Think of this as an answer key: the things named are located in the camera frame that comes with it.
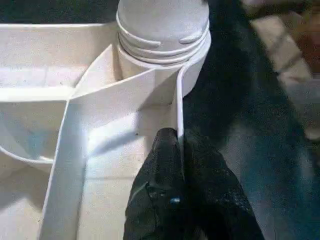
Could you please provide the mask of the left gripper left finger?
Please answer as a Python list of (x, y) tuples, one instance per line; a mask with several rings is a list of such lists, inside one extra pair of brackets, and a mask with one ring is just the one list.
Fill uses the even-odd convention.
[(125, 209), (125, 240), (183, 240), (187, 204), (175, 129), (160, 129), (136, 175)]

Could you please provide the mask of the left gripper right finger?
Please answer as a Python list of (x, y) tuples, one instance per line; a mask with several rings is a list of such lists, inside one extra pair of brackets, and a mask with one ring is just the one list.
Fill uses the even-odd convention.
[(197, 227), (209, 240), (262, 240), (244, 190), (210, 139), (184, 133), (184, 176)]

